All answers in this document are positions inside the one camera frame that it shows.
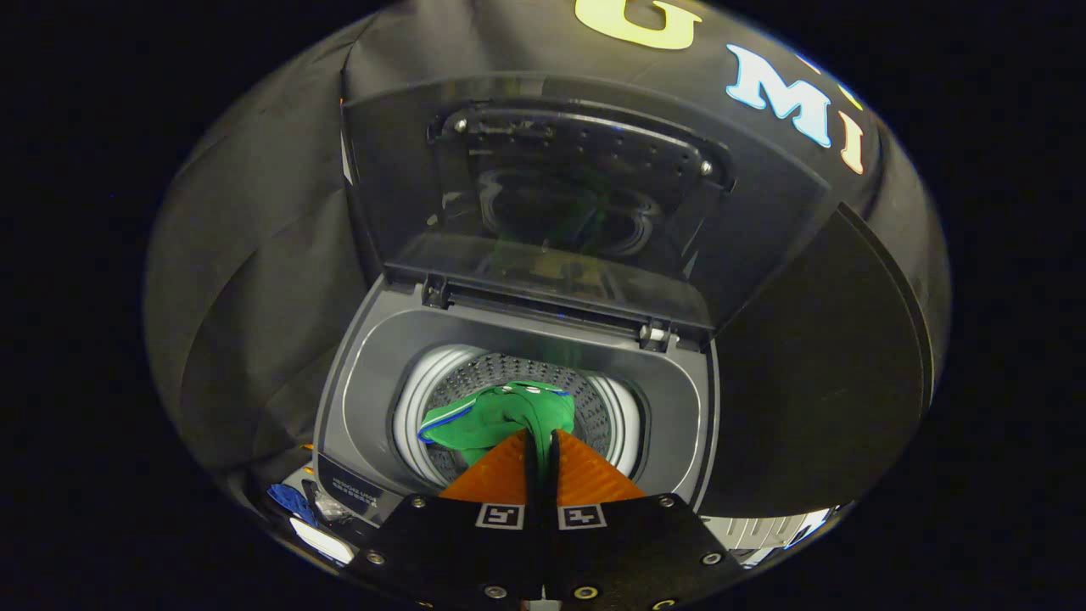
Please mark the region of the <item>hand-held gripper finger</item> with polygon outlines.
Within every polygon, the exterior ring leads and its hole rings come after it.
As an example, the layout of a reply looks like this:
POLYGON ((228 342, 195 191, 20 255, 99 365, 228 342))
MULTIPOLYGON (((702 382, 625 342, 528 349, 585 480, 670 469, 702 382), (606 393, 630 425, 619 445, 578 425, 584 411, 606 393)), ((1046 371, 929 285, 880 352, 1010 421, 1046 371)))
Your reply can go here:
POLYGON ((563 608, 689 608, 745 569, 674 492, 640 491, 572 434, 551 437, 543 591, 563 608))
POLYGON ((542 584, 539 474, 535 441, 514 434, 466 491, 407 496, 345 577, 411 608, 522 608, 542 584))

